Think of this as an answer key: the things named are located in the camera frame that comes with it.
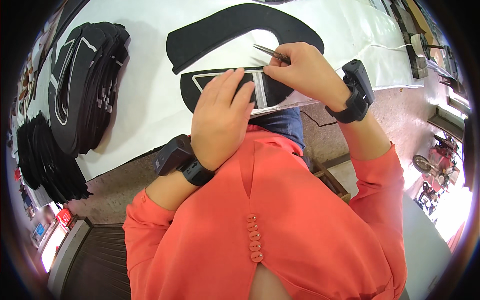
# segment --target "scissors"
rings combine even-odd
[[[265,47],[262,47],[262,46],[259,46],[259,45],[253,45],[255,48],[259,49],[260,51],[270,55],[270,56],[273,56],[275,57],[276,59],[278,59],[279,61],[281,62],[284,62],[286,64],[289,64],[291,65],[291,62],[290,62],[290,57],[288,57],[287,55],[285,54],[282,54],[282,53],[278,53],[276,51],[273,51],[273,50],[270,50],[269,48],[265,48]]]

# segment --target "black strap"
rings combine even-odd
[[[365,101],[364,97],[358,92],[358,89],[347,84],[348,88],[352,92],[352,95],[347,100],[346,105],[347,109],[334,112],[328,106],[325,107],[330,116],[334,117],[337,121],[343,124],[352,123],[354,121],[361,121],[367,115],[368,103]]]
[[[196,186],[206,185],[215,176],[215,172],[205,169],[197,158],[185,165],[181,171],[188,182]]]

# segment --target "black foam piece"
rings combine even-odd
[[[253,67],[253,68],[245,68],[245,71],[250,70],[261,70],[263,67]],[[197,106],[198,99],[202,94],[202,91],[198,88],[193,80],[193,77],[200,74],[217,74],[217,73],[224,73],[228,69],[220,69],[220,70],[206,70],[206,71],[197,71],[182,74],[180,78],[180,91],[183,98],[183,102],[191,111],[192,113],[195,111],[195,107]],[[267,107],[272,107],[275,105],[280,104],[285,98],[287,98],[294,90],[281,82],[278,82],[272,79],[270,76],[267,76],[265,73],[262,74],[264,92],[267,99]],[[197,77],[195,80],[200,85],[202,89],[205,88],[207,83],[209,83],[215,75],[212,76],[205,76],[205,77]],[[235,94],[240,90],[240,88],[248,81],[253,81],[252,73],[245,73],[242,81],[240,82],[237,91]],[[252,98],[250,102],[257,101],[256,94],[253,92]]]
[[[168,34],[167,55],[179,74],[208,52],[255,29],[272,32],[279,44],[305,42],[323,54],[318,34],[299,19],[270,6],[235,5]]]
[[[18,128],[17,141],[18,165],[29,187],[37,190],[43,186],[48,196],[58,204],[93,195],[87,190],[75,158],[59,148],[42,112]]]
[[[129,34],[120,24],[85,23],[61,46],[48,87],[53,135],[77,157],[95,149],[110,122],[117,75],[128,57]]]

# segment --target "spool of thread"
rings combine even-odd
[[[430,50],[427,48],[427,47],[424,47],[423,43],[422,43],[422,34],[419,34],[419,35],[413,35],[411,38],[410,38],[410,42],[412,43],[412,47],[413,47],[413,50],[415,51],[415,54],[418,56],[418,57],[427,57],[427,53],[425,53],[425,50],[428,51],[429,55],[428,55],[428,59],[429,56],[430,56]]]

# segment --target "red machine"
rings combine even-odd
[[[428,159],[420,155],[413,157],[413,165],[436,192],[446,190],[450,182],[455,184],[460,173],[455,161],[459,150],[457,142],[448,134],[445,136],[446,139],[435,136],[439,143],[430,148]]]

